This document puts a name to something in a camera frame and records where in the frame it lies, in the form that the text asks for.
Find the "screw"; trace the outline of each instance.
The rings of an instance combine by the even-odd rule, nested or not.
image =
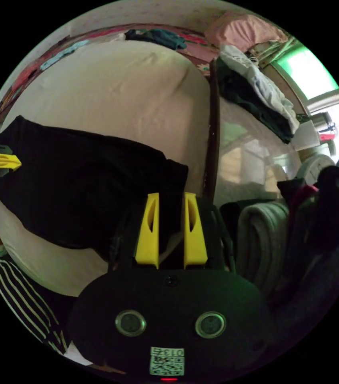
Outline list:
[[[177,284],[178,284],[179,280],[176,276],[168,276],[166,279],[165,279],[165,284],[168,286],[168,287],[175,287]]]

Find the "folded blanket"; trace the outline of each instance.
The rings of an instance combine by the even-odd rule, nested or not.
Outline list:
[[[292,102],[284,96],[271,79],[260,72],[244,53],[233,45],[222,45],[220,58],[232,71],[248,81],[264,105],[288,120],[291,134],[297,131],[300,123],[296,119]]]
[[[288,207],[283,200],[243,209],[237,228],[237,273],[267,297],[279,282],[287,246]]]

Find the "round white object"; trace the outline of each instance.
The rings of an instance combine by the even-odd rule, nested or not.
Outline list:
[[[296,177],[303,178],[308,185],[317,182],[322,169],[336,165],[335,162],[327,155],[314,155],[303,162]]]

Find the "circular sensor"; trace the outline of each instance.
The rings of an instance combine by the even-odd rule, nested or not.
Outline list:
[[[115,320],[117,330],[125,336],[138,336],[145,331],[146,321],[144,317],[133,310],[120,312]]]
[[[220,336],[227,323],[225,317],[217,312],[205,312],[196,320],[196,333],[204,339],[213,339]]]

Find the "glass surface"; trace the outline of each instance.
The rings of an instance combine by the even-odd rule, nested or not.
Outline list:
[[[339,89],[325,66],[306,47],[292,51],[277,63],[291,76],[308,100]]]

